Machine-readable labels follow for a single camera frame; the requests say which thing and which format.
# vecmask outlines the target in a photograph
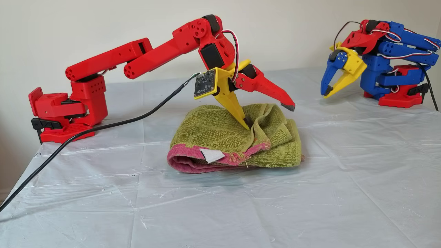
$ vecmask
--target yellow bracket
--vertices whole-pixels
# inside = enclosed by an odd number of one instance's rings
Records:
[[[250,60],[244,60],[239,63],[239,71],[244,69],[247,65],[251,63]],[[213,95],[214,98],[222,104],[222,106],[230,112],[230,114],[247,130],[250,127],[245,123],[245,113],[242,107],[237,101],[236,94],[234,91],[230,91],[228,86],[228,79],[232,78],[234,75],[235,64],[232,63],[227,70],[221,68],[213,68],[215,70],[215,79],[213,90],[202,95],[198,95],[195,99],[200,99],[207,95]]]
[[[336,47],[337,49],[343,50],[345,53],[348,54],[348,60],[341,69],[343,71],[343,75],[334,84],[332,91],[328,95],[324,96],[324,98],[328,98],[334,95],[341,89],[353,83],[367,68],[367,65],[363,62],[363,60],[358,56],[356,52],[346,47],[341,47],[341,42],[338,42]]]

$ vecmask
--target green towel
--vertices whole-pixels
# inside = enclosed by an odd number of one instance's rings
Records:
[[[170,145],[168,164],[187,173],[238,167],[292,167],[300,164],[302,148],[294,120],[275,104],[243,107],[253,126],[246,130],[224,108],[202,105],[191,110]],[[200,149],[220,150],[223,158],[207,163]]]

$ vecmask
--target white plastic tablecloth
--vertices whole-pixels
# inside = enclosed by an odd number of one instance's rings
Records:
[[[266,74],[296,102],[283,111],[299,128],[299,167],[170,168],[185,114],[217,104],[193,100],[191,82],[151,117],[68,145],[0,214],[0,247],[441,247],[441,114],[380,107],[358,83],[322,99],[322,73]],[[107,85],[104,123],[151,110],[183,81]],[[19,183],[58,146],[44,143]]]

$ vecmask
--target circuit board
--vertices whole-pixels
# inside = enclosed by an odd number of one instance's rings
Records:
[[[217,91],[216,84],[216,70],[212,69],[206,73],[196,77],[194,85],[194,98],[202,98],[209,94],[214,94]]]

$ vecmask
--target black cable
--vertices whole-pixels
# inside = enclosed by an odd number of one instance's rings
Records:
[[[432,101],[434,102],[435,110],[436,110],[436,111],[439,111],[439,110],[438,110],[437,101],[435,100],[434,91],[432,90],[432,84],[430,83],[429,76],[427,75],[426,70],[424,69],[424,67],[423,67],[420,63],[418,63],[418,62],[415,62],[415,63],[416,63],[416,64],[421,68],[421,70],[424,72],[424,75],[426,76],[427,84],[429,85],[430,95],[431,95],[431,97],[432,97]]]
[[[3,204],[0,206],[0,212],[20,193],[20,191],[22,189],[24,189],[24,187],[42,170],[46,167],[46,165],[48,165],[49,162],[51,162],[55,156],[57,154],[59,154],[61,152],[61,150],[63,150],[63,148],[65,148],[70,142],[72,142],[73,140],[91,133],[91,132],[96,132],[99,130],[104,130],[107,128],[114,128],[114,127],[118,127],[124,124],[128,124],[128,123],[132,123],[138,120],[142,120],[146,117],[148,117],[149,115],[153,114],[154,112],[156,112],[160,107],[162,107],[165,103],[167,103],[172,97],[174,97],[176,94],[178,94],[187,84],[188,82],[190,82],[194,77],[196,77],[197,75],[199,75],[200,73],[195,73],[193,74],[187,81],[185,81],[183,84],[181,84],[181,86],[179,86],[179,88],[177,88],[171,95],[169,95],[165,100],[163,100],[158,106],[156,106],[154,109],[150,110],[148,113],[145,113],[141,116],[129,119],[129,120],[123,120],[120,122],[115,122],[112,124],[107,124],[107,125],[103,125],[100,127],[95,127],[83,132],[80,132],[79,134],[72,136],[70,139],[66,140],[63,144],[61,144],[60,147],[58,147],[57,150],[54,151],[54,153],[52,153],[52,155],[49,156],[48,159],[46,159],[46,161],[43,162],[43,164],[38,167],[28,178],[26,178],[26,180],[14,191],[14,193],[12,193],[12,195],[3,202]]]
[[[340,31],[338,31],[337,35],[335,36],[334,44],[332,45],[332,46],[334,47],[334,49],[336,49],[336,45],[335,45],[335,43],[336,43],[336,41],[337,41],[337,37],[338,37],[338,35],[339,35],[340,32],[344,29],[344,27],[346,27],[346,25],[348,25],[348,24],[350,24],[350,23],[358,23],[358,24],[360,24],[360,26],[362,27],[361,23],[359,23],[359,22],[349,21],[349,22],[347,22],[346,24],[344,24],[343,27],[341,27]]]

